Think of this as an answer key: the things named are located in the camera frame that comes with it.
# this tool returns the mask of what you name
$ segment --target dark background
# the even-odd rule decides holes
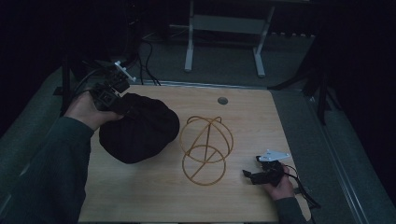
[[[65,54],[72,55],[76,61],[79,59],[76,51],[92,59],[107,60],[110,54],[133,58],[142,32],[141,21],[161,32],[164,38],[168,24],[188,24],[189,1],[111,2],[118,3],[93,0],[0,3],[1,135],[46,77],[61,65]],[[211,7],[202,3],[196,10],[214,10],[216,1],[206,2]],[[231,7],[241,7],[228,2]],[[391,177],[396,170],[396,6],[386,0],[331,6],[335,3],[344,4],[342,1],[280,4],[270,30],[316,36],[314,56],[306,59],[312,66],[324,67],[328,72],[330,86],[395,202],[396,184]],[[225,15],[234,9],[218,6],[215,10],[219,12],[219,8],[223,8],[221,13]],[[249,15],[255,16],[255,10],[258,9],[252,9]],[[135,37],[131,43],[123,39],[126,33],[120,32],[125,30],[126,21],[139,21],[128,31]],[[109,35],[118,32],[116,36],[120,37],[122,46],[114,45],[111,39],[114,35]],[[83,76],[83,68],[75,64],[75,69]]]

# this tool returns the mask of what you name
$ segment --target table leg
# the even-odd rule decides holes
[[[193,22],[194,22],[194,1],[190,0],[190,24],[189,24],[189,45],[187,46],[186,63],[184,71],[190,72],[192,69],[192,54],[194,53],[194,44],[192,42],[193,36]]]
[[[259,77],[265,77],[264,66],[262,65],[262,46],[264,45],[265,37],[267,37],[268,29],[270,28],[270,23],[274,15],[274,11],[275,11],[275,7],[271,7],[267,16],[266,23],[262,27],[262,35],[260,38],[260,43],[256,48],[253,48],[254,61],[256,62],[257,75]]]

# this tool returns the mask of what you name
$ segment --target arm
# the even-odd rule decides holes
[[[12,190],[5,223],[77,223],[85,199],[85,184],[94,130],[108,120],[89,93],[81,94],[59,118]]]
[[[285,173],[289,173],[289,168],[283,166]],[[281,224],[302,224],[307,223],[300,205],[294,197],[293,185],[286,175],[283,175],[279,184],[274,187],[271,184],[264,184],[264,189],[275,201],[279,223]]]

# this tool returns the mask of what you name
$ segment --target wooden table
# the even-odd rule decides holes
[[[267,148],[290,153],[271,92],[165,86],[132,86],[128,92],[162,100],[178,114],[180,130],[191,116],[221,117],[221,123],[233,135],[233,150],[225,159],[224,177],[211,186],[191,182],[183,173],[184,151],[179,144],[179,136],[159,155],[136,164],[124,164],[101,147],[96,133],[92,138],[87,198],[80,221],[277,220],[270,197],[261,186],[252,185],[242,173],[244,169],[252,173],[260,172],[255,157],[262,155]],[[219,104],[220,97],[226,97],[228,104]],[[191,132],[183,133],[183,144],[188,145],[187,142],[192,142],[196,137]],[[212,128],[211,134],[214,135],[209,144],[221,146],[224,139],[216,137],[215,128]],[[282,162],[295,167],[292,158]],[[186,169],[192,167],[188,163],[185,165]],[[222,167],[222,161],[213,166],[207,165],[203,174],[216,178]],[[297,199],[305,218],[309,219],[306,201],[299,195]]]

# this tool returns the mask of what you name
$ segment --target small hole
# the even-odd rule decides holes
[[[219,97],[218,102],[221,105],[227,105],[228,104],[228,99],[225,98],[225,97]]]

